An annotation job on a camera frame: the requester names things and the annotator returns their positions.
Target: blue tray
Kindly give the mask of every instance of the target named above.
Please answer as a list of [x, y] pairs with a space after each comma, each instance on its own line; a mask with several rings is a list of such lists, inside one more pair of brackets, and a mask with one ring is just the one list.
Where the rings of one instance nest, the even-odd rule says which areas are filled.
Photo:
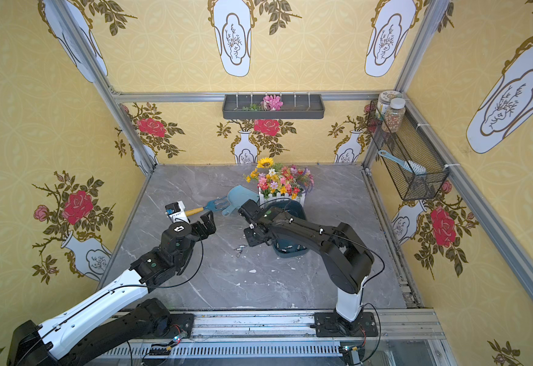
[[[268, 207], [279, 207], [281, 209], [285, 209], [288, 213], [295, 217], [301, 218], [302, 220], [307, 219], [307, 216], [305, 216], [305, 211], [303, 210], [303, 206], [301, 206], [301, 204], [297, 201], [283, 200], [270, 204]], [[275, 250], [275, 253], [279, 256], [279, 258], [297, 257], [305, 254], [308, 250], [305, 248], [305, 246], [297, 245], [288, 239], [278, 240], [278, 242], [273, 243], [272, 248]]]

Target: white picket fence planter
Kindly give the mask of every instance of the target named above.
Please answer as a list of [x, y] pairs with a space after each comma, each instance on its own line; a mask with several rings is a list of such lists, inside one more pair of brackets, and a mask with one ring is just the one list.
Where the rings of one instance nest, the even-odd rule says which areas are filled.
[[[270, 193], [266, 197], [265, 197], [264, 194], [259, 193], [258, 196], [260, 197], [260, 205], [261, 205], [261, 207], [262, 206], [266, 206], [266, 204], [265, 204], [266, 202], [273, 201], [273, 203], [274, 203], [274, 202], [277, 202], [277, 201], [288, 201], [285, 198], [287, 198], [287, 199], [291, 198], [291, 196], [288, 193], [280, 194], [280, 192], [277, 192], [276, 196], [273, 196], [272, 193]], [[304, 206], [304, 204], [305, 204], [305, 193], [299, 194], [297, 196], [297, 198], [295, 198], [293, 201], [297, 201], [297, 202], [299, 202], [301, 204], [301, 206]]]

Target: mounting plate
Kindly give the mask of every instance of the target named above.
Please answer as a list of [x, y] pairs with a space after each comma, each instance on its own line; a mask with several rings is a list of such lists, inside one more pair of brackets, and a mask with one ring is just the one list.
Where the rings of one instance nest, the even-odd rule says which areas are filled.
[[360, 337], [362, 328], [367, 337], [378, 337], [378, 327], [372, 312], [360, 311], [352, 323], [337, 312], [314, 314], [315, 334], [317, 337]]

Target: black wire basket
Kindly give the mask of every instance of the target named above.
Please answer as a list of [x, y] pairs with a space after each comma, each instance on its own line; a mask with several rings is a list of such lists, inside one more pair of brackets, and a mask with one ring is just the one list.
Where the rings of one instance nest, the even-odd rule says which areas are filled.
[[[445, 168], [445, 162], [439, 156], [427, 136], [417, 128], [417, 123], [405, 112], [403, 121], [396, 132], [388, 126], [382, 128], [383, 122], [376, 118], [376, 102], [370, 104], [368, 113], [368, 132], [378, 150], [386, 150], [394, 157], [405, 162], [409, 172], [400, 164], [388, 158], [382, 158], [388, 173], [396, 186], [403, 201], [432, 199], [439, 192], [443, 182], [447, 179], [450, 169]], [[418, 165], [424, 168], [420, 173]]]

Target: jar lid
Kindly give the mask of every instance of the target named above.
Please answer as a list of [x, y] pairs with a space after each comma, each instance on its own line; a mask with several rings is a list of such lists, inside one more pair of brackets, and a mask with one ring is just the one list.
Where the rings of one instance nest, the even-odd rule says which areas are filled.
[[405, 100], [402, 98], [394, 98], [391, 100], [391, 108], [401, 109], [405, 107]]
[[381, 102], [384, 102], [386, 104], [391, 102], [391, 99], [393, 98], [401, 98], [403, 96], [402, 93], [396, 91], [396, 90], [387, 90], [380, 93], [378, 96], [378, 99]]

